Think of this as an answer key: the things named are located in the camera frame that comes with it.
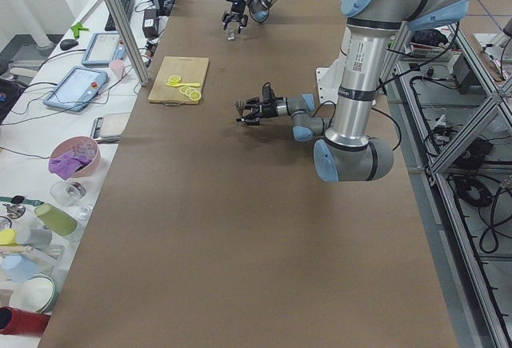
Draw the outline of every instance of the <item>light blue cup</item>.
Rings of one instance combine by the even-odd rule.
[[[23,254],[5,256],[2,269],[13,282],[26,282],[39,272],[38,264]]]

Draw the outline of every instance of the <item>purple cloth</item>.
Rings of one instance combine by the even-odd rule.
[[[60,176],[62,179],[67,180],[73,174],[87,166],[92,160],[86,156],[75,156],[72,150],[68,150],[64,154],[50,159],[48,169],[52,174]]]

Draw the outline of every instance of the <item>pink bowl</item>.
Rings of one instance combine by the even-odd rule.
[[[81,168],[80,170],[77,170],[71,178],[83,178],[85,176],[91,176],[96,167],[98,167],[99,162],[102,159],[102,156],[99,152],[99,147],[96,141],[93,138],[90,138],[89,136],[76,136],[74,138],[68,138],[64,142],[61,142],[57,148],[54,149],[54,151],[51,153],[50,160],[52,158],[56,158],[60,156],[61,154],[64,154],[65,152],[68,152],[71,150],[72,146],[78,146],[83,143],[91,144],[94,150],[96,151],[96,155],[93,157],[93,160],[87,165]]]

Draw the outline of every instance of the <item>red cylinder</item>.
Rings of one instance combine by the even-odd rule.
[[[26,336],[42,336],[50,316],[37,314],[28,310],[0,307],[0,334],[23,334]]]

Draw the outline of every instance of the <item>green cup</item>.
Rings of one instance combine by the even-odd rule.
[[[69,216],[63,210],[60,210],[48,203],[37,206],[34,209],[34,212],[48,228],[63,237],[73,233],[78,226],[78,223],[74,218]]]

